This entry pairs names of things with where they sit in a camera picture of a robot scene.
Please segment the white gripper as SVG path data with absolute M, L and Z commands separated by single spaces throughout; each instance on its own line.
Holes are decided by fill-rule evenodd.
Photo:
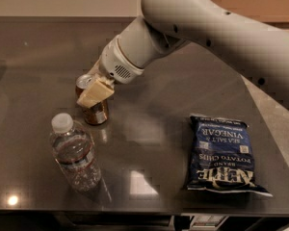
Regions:
M 100 56 L 100 71 L 121 84 L 128 84 L 141 75 L 144 64 L 145 57 L 136 41 L 122 35 L 115 36 Z M 114 94 L 114 80 L 95 74 L 98 71 L 99 60 L 88 71 L 92 78 L 80 94 L 78 105 L 90 108 Z

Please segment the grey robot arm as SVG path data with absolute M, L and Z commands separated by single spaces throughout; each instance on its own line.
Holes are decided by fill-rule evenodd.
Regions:
M 153 61 L 193 42 L 289 110 L 289 33 L 211 0 L 141 0 L 142 14 L 103 49 L 77 103 L 90 108 Z

